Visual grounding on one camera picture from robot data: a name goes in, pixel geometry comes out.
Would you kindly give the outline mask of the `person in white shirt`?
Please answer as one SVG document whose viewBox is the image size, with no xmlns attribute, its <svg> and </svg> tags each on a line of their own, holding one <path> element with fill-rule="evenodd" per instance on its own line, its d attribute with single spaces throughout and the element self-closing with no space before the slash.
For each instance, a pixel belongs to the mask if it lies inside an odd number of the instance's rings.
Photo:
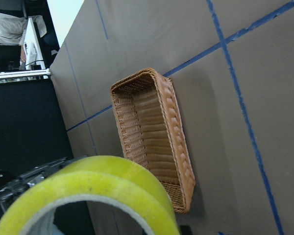
<svg viewBox="0 0 294 235">
<path fill-rule="evenodd" d="M 37 15 L 26 18 L 0 18 L 0 44 L 14 46 L 21 46 L 20 61 L 26 61 L 26 54 L 24 51 L 24 41 L 26 36 L 26 29 L 28 20 L 32 19 L 37 23 L 39 35 L 41 38 L 47 35 L 47 27 L 43 16 Z"/>
</svg>

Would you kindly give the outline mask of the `brown wicker basket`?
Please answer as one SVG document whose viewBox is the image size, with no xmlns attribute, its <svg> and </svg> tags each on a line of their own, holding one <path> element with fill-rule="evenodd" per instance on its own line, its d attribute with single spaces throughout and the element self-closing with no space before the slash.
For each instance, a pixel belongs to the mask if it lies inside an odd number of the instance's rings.
<svg viewBox="0 0 294 235">
<path fill-rule="evenodd" d="M 161 182 L 175 212 L 188 213 L 196 180 L 171 79 L 146 68 L 110 94 L 124 157 Z"/>
</svg>

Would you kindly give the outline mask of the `yellow tape roll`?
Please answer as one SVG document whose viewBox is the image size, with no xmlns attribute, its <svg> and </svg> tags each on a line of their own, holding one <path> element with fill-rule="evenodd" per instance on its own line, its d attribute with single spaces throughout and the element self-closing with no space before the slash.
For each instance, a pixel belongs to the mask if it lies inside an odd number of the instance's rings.
<svg viewBox="0 0 294 235">
<path fill-rule="evenodd" d="M 1 218 L 0 235 L 50 235 L 55 210 L 79 201 L 117 207 L 148 235 L 179 234 L 170 197 L 151 172 L 122 157 L 92 156 L 28 189 Z"/>
</svg>

